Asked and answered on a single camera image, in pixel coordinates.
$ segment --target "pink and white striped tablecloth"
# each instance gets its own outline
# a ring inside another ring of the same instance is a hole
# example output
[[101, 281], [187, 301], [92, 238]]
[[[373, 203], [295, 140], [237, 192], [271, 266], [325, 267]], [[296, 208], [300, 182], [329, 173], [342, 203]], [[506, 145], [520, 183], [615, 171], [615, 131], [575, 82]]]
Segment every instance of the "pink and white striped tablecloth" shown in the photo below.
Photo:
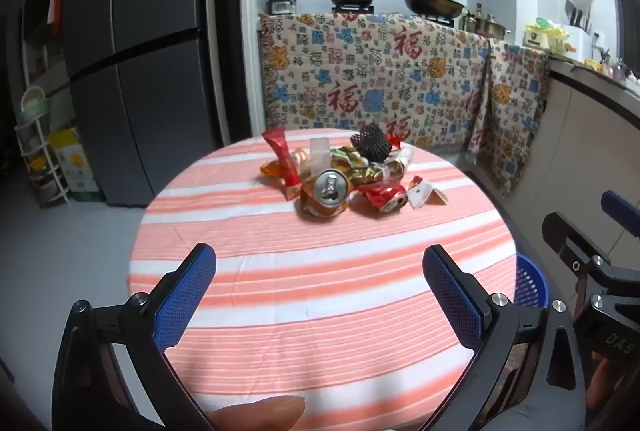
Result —
[[[315, 137], [287, 132], [290, 150]], [[347, 210], [313, 220], [259, 179], [273, 159], [261, 139], [194, 163], [149, 205], [132, 252], [129, 291], [150, 291], [197, 242], [218, 256], [212, 284], [166, 355], [206, 410], [299, 394], [296, 429], [374, 431], [432, 413], [472, 352], [460, 346], [422, 276], [439, 243], [489, 292], [513, 299], [515, 247], [482, 191], [448, 162], [415, 150], [404, 178], [435, 183], [449, 204], [386, 217]]]

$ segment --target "blue gripper pad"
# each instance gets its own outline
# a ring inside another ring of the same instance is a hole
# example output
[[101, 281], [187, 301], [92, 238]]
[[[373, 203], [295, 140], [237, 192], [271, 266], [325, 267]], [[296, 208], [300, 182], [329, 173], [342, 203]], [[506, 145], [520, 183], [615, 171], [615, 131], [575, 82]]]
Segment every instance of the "blue gripper pad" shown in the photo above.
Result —
[[462, 276], [463, 272], [444, 249], [436, 245], [424, 251], [422, 273], [460, 344], [465, 348], [478, 351], [488, 325], [485, 323], [482, 312], [454, 276], [454, 274]]
[[616, 220], [627, 232], [640, 237], [640, 210], [613, 191], [607, 191], [600, 199], [605, 214]]
[[177, 282], [156, 311], [154, 341], [162, 352], [178, 344], [216, 273], [216, 253], [209, 245], [196, 245], [185, 262], [190, 258], [185, 270], [180, 270], [183, 263], [174, 272]]

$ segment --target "red snack wrapper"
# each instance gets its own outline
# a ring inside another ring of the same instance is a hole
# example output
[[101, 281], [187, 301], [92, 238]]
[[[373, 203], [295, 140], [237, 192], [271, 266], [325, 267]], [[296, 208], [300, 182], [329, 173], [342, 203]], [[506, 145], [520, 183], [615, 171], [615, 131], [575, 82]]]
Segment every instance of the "red snack wrapper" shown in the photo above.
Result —
[[289, 154], [289, 146], [284, 136], [284, 128], [280, 126], [267, 130], [262, 134], [262, 138], [271, 146], [276, 157], [278, 157], [280, 173], [284, 179], [285, 197], [287, 200], [292, 200], [300, 194], [302, 181]]
[[406, 189], [398, 183], [367, 185], [358, 191], [380, 212], [400, 209], [407, 202]]

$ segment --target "patterned fabric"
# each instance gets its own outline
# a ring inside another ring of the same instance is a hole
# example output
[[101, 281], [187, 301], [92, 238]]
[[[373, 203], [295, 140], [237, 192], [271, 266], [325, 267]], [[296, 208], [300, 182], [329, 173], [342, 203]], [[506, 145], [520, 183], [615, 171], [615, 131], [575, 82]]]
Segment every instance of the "patterned fabric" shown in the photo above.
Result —
[[518, 183], [546, 99], [546, 53], [491, 40], [474, 134], [466, 159], [481, 162], [503, 194]]
[[503, 194], [522, 173], [546, 93], [540, 52], [402, 14], [265, 15], [261, 39], [268, 127], [377, 122], [432, 152], [469, 149]]

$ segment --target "human hand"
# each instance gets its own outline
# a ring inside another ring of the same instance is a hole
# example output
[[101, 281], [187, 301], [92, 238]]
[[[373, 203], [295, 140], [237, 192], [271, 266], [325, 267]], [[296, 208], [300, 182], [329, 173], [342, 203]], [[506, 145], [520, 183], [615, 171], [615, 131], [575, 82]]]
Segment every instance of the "human hand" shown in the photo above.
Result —
[[303, 397], [271, 397], [209, 414], [221, 431], [289, 431], [305, 411]]

